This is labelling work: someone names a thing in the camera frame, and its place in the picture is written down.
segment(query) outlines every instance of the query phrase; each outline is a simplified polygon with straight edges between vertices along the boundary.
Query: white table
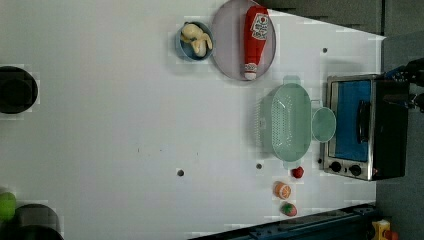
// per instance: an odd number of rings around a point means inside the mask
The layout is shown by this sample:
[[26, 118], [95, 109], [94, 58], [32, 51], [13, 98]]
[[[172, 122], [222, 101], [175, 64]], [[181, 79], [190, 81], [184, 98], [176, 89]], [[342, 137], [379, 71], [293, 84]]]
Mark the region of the white table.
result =
[[327, 75], [379, 72], [382, 38], [270, 11], [273, 65], [239, 82], [174, 51], [179, 27], [210, 24], [223, 2], [0, 0], [0, 63], [40, 80], [33, 112], [0, 121], [0, 185], [54, 208], [67, 240], [186, 239], [287, 219], [277, 180], [298, 216], [375, 201], [374, 182], [319, 170], [315, 142], [292, 179], [256, 143], [255, 116], [286, 75], [317, 99]]

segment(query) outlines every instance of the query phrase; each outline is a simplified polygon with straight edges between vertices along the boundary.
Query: orange slice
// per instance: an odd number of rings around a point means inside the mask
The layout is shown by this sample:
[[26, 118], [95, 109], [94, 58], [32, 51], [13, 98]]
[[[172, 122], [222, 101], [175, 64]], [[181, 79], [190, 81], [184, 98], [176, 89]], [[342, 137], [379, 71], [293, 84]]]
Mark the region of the orange slice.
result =
[[278, 182], [274, 189], [275, 195], [277, 195], [281, 199], [287, 199], [290, 197], [291, 188], [289, 185], [286, 185], [282, 182]]

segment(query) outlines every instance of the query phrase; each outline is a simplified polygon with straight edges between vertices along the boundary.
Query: colander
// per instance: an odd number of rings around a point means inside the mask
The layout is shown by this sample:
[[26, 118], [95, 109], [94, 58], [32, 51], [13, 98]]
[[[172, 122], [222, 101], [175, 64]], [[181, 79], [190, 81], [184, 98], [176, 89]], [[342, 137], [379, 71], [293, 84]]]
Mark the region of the colander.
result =
[[261, 139], [266, 151], [272, 152], [295, 168], [311, 144], [311, 100], [296, 83], [284, 84], [263, 99]]

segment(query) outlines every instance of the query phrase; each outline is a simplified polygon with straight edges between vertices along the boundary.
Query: red ketchup bottle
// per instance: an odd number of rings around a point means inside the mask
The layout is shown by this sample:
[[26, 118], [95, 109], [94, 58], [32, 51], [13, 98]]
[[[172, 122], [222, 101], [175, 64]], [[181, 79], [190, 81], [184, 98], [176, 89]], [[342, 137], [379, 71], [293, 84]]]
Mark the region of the red ketchup bottle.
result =
[[256, 79], [256, 72], [268, 32], [269, 16], [266, 8], [253, 6], [247, 10], [244, 23], [244, 76]]

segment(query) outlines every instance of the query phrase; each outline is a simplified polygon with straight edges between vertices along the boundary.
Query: toaster oven knob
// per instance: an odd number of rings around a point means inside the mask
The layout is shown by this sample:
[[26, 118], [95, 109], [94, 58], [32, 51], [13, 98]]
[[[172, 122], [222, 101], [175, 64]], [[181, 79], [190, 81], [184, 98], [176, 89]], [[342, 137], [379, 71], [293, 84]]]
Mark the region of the toaster oven knob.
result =
[[334, 172], [340, 172], [340, 170], [342, 169], [342, 165], [339, 162], [333, 162], [330, 165], [331, 170], [333, 170]]
[[361, 175], [361, 172], [362, 172], [361, 167], [358, 165], [353, 165], [352, 167], [349, 168], [349, 170], [355, 177]]

